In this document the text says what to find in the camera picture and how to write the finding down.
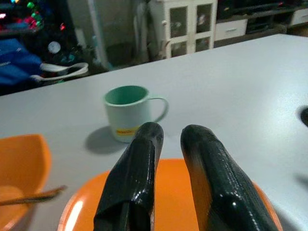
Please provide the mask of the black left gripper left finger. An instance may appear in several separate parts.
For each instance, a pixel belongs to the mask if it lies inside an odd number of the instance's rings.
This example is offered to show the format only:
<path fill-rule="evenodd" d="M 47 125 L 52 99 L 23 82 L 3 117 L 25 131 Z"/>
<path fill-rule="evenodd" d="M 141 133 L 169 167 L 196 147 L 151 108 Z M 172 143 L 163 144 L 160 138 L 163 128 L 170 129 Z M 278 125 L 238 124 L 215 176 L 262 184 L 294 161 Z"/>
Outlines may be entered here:
<path fill-rule="evenodd" d="M 146 122 L 109 172 L 94 216 L 94 231 L 154 231 L 155 175 L 162 127 Z"/>

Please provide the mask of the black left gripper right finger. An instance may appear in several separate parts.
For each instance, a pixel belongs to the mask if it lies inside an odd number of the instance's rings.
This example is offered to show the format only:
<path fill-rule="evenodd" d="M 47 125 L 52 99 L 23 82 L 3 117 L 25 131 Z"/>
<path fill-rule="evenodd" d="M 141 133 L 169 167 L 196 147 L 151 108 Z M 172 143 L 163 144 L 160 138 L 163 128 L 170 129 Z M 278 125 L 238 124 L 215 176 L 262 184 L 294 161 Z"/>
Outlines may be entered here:
<path fill-rule="evenodd" d="M 279 231 L 253 182 L 210 129 L 188 125 L 180 144 L 199 231 Z"/>

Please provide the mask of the orange plastic plate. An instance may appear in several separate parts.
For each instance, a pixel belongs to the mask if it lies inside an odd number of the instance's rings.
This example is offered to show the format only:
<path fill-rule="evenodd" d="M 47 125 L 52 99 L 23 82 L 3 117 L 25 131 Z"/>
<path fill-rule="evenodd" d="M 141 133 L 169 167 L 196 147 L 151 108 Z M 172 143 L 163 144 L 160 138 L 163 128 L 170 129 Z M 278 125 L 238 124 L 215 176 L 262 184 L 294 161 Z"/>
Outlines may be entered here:
<path fill-rule="evenodd" d="M 94 216 L 110 171 L 81 187 L 68 202 L 58 231 L 94 231 Z M 253 183 L 279 231 L 280 221 L 262 190 Z M 155 175 L 154 231 L 199 231 L 191 181 L 183 159 L 160 159 Z"/>

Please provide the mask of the pale green plastic mug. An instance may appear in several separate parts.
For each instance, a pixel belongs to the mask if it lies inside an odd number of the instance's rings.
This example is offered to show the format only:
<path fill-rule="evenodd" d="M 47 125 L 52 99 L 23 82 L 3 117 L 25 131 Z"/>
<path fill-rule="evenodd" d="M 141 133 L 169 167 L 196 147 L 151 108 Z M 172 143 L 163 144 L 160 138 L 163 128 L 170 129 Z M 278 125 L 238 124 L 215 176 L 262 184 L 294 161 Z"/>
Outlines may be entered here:
<path fill-rule="evenodd" d="M 155 119 L 150 115 L 150 100 L 161 100 L 162 113 Z M 138 128 L 146 122 L 160 122 L 169 111 L 169 103 L 163 97 L 151 97 L 142 86 L 121 86 L 108 91 L 103 97 L 107 118 L 113 137 L 129 143 Z"/>

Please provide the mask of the silver metal spoon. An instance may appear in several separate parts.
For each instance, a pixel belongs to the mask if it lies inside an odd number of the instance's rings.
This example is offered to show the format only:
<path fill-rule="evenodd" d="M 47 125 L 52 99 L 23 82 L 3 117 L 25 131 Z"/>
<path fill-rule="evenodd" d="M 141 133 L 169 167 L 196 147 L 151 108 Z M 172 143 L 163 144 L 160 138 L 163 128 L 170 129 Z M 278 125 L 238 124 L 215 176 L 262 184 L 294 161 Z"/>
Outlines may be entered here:
<path fill-rule="evenodd" d="M 40 192 L 26 197 L 0 201 L 0 206 L 43 203 L 54 199 L 55 197 L 63 193 L 66 189 L 67 186 L 62 185 L 46 192 Z"/>

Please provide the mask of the orange square plastic bowl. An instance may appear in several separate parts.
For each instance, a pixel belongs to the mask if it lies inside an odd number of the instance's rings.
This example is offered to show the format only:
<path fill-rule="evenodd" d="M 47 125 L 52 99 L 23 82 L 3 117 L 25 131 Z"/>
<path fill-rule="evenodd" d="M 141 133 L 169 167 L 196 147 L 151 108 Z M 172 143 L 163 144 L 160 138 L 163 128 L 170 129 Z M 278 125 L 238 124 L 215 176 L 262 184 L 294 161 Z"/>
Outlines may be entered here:
<path fill-rule="evenodd" d="M 51 169 L 51 152 L 40 134 L 0 139 L 0 202 L 43 190 Z M 35 205 L 0 206 L 0 231 L 27 231 Z"/>

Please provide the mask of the white drawer unit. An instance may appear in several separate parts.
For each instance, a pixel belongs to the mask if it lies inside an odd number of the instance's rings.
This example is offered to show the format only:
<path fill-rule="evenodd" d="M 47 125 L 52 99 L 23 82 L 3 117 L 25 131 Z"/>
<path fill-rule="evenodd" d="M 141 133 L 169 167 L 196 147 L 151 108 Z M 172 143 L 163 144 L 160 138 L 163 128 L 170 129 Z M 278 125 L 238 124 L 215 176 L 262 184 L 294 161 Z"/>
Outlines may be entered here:
<path fill-rule="evenodd" d="M 231 39 L 246 34 L 247 19 L 217 23 L 215 41 Z"/>
<path fill-rule="evenodd" d="M 295 11 L 292 20 L 290 22 L 290 26 L 295 26 L 307 22 L 308 22 L 308 8 Z"/>

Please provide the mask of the white round ornament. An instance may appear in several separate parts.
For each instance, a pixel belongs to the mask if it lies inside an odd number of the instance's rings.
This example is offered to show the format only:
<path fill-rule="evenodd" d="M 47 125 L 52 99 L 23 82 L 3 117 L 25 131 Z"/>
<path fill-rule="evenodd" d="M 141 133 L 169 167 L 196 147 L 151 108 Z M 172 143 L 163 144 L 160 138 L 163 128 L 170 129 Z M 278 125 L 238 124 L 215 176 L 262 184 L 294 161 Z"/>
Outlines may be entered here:
<path fill-rule="evenodd" d="M 52 41 L 48 44 L 48 51 L 52 54 L 56 54 L 61 50 L 61 45 L 60 43 L 56 41 Z"/>

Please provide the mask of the white glass door cabinet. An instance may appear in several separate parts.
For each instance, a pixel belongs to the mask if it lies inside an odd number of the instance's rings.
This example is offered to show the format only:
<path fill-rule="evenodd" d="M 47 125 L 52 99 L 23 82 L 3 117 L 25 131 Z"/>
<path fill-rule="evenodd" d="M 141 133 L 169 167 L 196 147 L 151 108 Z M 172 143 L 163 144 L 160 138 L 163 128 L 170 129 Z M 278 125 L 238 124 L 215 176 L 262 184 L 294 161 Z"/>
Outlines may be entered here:
<path fill-rule="evenodd" d="M 214 48 L 218 0 L 150 0 L 159 57 Z"/>

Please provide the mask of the blue fabric bag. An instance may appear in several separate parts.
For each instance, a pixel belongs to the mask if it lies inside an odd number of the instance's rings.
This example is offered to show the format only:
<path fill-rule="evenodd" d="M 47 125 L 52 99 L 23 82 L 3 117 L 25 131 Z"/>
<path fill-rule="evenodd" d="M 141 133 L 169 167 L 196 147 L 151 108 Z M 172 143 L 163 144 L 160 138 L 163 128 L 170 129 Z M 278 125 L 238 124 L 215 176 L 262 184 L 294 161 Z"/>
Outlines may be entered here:
<path fill-rule="evenodd" d="M 0 86 L 11 87 L 40 75 L 41 64 L 17 39 L 0 40 Z"/>

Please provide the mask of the Christmas tree with coloured baubles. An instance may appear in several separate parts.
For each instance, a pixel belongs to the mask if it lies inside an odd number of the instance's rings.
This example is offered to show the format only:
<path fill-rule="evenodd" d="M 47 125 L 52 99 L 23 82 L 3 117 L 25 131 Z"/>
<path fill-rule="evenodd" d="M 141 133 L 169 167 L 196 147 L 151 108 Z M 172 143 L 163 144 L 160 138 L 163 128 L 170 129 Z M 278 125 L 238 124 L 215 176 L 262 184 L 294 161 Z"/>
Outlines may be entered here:
<path fill-rule="evenodd" d="M 0 38 L 14 38 L 44 62 L 67 65 L 76 59 L 76 38 L 67 0 L 0 0 Z M 52 54 L 48 44 L 60 43 Z"/>

